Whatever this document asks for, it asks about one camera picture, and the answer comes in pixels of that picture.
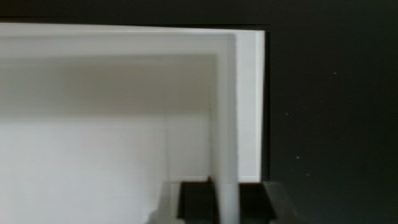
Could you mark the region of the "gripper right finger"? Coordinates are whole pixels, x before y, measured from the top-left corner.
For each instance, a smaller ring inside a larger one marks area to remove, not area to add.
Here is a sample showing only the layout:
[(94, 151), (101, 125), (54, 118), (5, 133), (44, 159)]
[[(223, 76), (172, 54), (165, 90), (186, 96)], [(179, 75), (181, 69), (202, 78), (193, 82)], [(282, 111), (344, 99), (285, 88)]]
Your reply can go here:
[(261, 183), (239, 184), (239, 223), (269, 224), (275, 211), (269, 203), (264, 185)]

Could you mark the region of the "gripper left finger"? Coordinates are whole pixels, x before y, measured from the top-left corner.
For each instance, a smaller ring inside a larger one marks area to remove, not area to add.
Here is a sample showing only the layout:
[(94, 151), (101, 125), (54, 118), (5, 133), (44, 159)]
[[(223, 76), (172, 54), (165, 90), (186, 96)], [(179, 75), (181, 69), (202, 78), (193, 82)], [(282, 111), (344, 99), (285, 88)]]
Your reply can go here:
[(181, 182), (175, 218), (184, 224), (218, 224), (218, 202), (211, 179)]

